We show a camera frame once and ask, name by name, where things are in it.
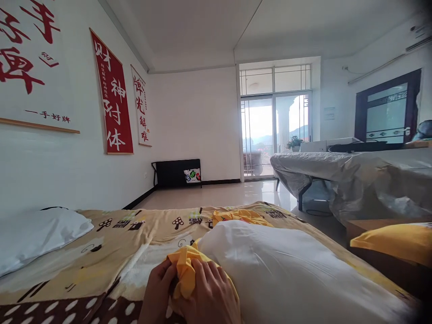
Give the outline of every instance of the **hand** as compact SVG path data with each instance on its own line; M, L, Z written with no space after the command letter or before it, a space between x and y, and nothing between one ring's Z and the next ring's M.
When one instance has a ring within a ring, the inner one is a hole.
M241 324L240 305L221 267L214 262L192 260L195 289L190 299L178 305L188 324Z
M170 283L177 275L176 264L165 260L150 272L139 324L163 324L168 308Z

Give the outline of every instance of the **door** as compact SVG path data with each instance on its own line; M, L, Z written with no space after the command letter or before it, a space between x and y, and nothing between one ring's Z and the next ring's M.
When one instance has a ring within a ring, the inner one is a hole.
M246 179L272 178L275 153L272 96L242 99L243 170Z
M421 69L357 93L355 137L410 142L417 131Z
M297 136L305 142L310 141L309 106L312 92L275 94L273 96L278 153L286 149L288 141L293 136Z

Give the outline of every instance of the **bed sheet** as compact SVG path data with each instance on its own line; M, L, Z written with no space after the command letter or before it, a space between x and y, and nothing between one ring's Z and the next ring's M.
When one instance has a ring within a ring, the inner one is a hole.
M213 228L215 210L253 210L278 228L312 235L337 257L407 303L415 299L374 268L288 211L248 206L182 210L78 211L95 228L0 279L0 323L136 324L149 273L166 255ZM168 308L167 323L184 323Z

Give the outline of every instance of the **tiled floor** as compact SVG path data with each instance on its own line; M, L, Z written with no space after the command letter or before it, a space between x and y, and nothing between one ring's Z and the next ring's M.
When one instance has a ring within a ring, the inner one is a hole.
M297 208L297 200L282 185L276 189L275 180L241 184L216 184L186 189L158 190L138 204L135 209L182 209L200 206L238 206L265 201L291 211L316 227L334 241L345 246L345 227L336 218L312 216Z

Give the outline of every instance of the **white ceiling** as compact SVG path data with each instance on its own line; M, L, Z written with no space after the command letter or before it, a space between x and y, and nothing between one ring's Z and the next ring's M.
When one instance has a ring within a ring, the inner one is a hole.
M415 11L407 0L107 1L154 71L233 64L237 42L236 61L349 55Z

